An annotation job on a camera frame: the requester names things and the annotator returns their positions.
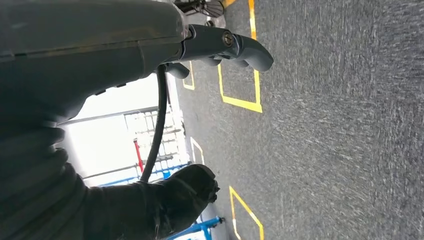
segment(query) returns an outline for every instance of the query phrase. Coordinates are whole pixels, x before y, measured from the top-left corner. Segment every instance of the bolt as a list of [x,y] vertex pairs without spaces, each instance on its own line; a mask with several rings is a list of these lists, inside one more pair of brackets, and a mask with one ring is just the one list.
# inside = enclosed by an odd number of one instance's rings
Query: bolt
[[233,35],[231,34],[231,32],[224,32],[224,34],[222,35],[222,41],[225,46],[231,47],[233,45]]

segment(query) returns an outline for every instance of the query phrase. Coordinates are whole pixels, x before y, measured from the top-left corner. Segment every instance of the red bar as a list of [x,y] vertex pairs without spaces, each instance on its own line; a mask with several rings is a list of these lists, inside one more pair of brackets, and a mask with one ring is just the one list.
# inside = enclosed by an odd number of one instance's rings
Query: red bar
[[137,152],[138,157],[138,166],[140,167],[141,172],[144,171],[142,156],[140,156],[139,143],[137,142],[137,138],[134,139],[135,151]]

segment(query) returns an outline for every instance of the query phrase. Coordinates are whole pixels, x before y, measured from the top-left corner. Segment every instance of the brake cable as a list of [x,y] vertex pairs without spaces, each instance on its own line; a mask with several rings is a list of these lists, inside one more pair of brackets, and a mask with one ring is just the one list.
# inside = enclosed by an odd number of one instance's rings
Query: brake cable
[[164,134],[165,117],[167,115],[168,90],[167,76],[165,74],[166,67],[161,64],[157,67],[157,88],[159,92],[159,102],[157,105],[156,128],[154,129],[153,141],[151,142],[150,152],[148,153],[144,171],[141,174],[140,180],[148,182],[155,166],[156,158],[158,157],[159,148],[162,143],[162,135]]

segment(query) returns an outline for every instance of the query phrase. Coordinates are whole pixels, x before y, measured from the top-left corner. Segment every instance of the blue bar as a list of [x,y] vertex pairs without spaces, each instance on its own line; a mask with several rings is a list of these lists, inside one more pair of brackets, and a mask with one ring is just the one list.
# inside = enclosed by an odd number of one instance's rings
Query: blue bar
[[193,224],[191,225],[189,228],[187,228],[186,230],[179,232],[177,234],[174,234],[172,236],[169,236],[166,240],[174,240],[176,238],[182,237],[184,235],[187,234],[192,234],[192,233],[197,233],[200,231],[204,232],[204,236],[206,237],[206,240],[212,240],[211,235],[208,233],[208,229],[221,223],[221,218],[219,216],[212,218],[210,220],[201,222],[201,223],[197,223],[197,224]]

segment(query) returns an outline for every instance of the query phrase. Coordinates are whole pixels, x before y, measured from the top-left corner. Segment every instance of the floor marking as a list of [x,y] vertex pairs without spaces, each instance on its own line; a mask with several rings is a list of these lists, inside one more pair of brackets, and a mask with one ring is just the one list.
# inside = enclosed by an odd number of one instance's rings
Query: floor marking
[[196,146],[196,148],[200,150],[201,164],[205,165],[205,158],[203,157],[202,148],[192,137],[190,137],[190,142],[191,142],[191,153],[193,154],[193,162],[196,162],[196,155],[195,155],[195,148],[194,148],[194,146]]
[[228,8],[231,4],[233,4],[236,0],[224,0],[222,4],[224,5],[224,8]]
[[191,85],[186,84],[186,79],[182,80],[182,85],[186,89],[194,90],[195,89],[195,77],[193,76],[193,65],[192,61],[188,62],[190,64],[190,75],[191,75]]
[[[248,0],[249,2],[249,21],[250,21],[250,33],[251,38],[256,40],[256,23],[255,23],[255,1]],[[224,96],[224,87],[223,87],[223,74],[221,71],[221,64],[218,65],[218,77],[219,77],[219,90],[221,93],[222,101],[227,104],[231,104],[240,108],[249,109],[254,112],[262,113],[261,105],[261,85],[259,79],[259,72],[253,70],[254,77],[254,93],[255,101],[246,101],[234,97]]]
[[231,201],[231,212],[232,212],[232,226],[234,227],[234,233],[238,240],[242,240],[239,233],[237,232],[237,225],[236,225],[236,211],[234,209],[234,199],[235,197],[241,205],[244,207],[244,209],[247,211],[247,213],[250,215],[250,217],[254,220],[254,222],[259,227],[259,240],[264,240],[264,226],[262,225],[261,221],[255,216],[255,214],[252,212],[250,207],[243,201],[243,199],[237,194],[237,192],[234,190],[233,187],[229,186],[229,199]]

